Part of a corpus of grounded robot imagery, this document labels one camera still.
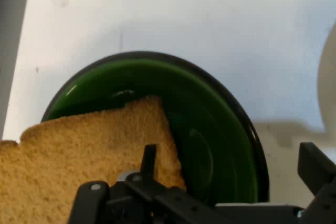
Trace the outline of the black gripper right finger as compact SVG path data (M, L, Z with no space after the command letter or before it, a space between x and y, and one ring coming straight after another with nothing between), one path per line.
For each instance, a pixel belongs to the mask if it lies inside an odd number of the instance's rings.
M335 223L335 163L313 143L300 143L298 174L314 196L299 223Z

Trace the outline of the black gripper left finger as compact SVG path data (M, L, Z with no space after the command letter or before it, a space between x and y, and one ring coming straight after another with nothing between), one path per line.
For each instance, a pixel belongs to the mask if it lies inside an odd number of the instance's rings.
M156 145L146 145L140 171L109 186L103 181L82 184L69 223L211 223L214 209L177 187L154 179Z

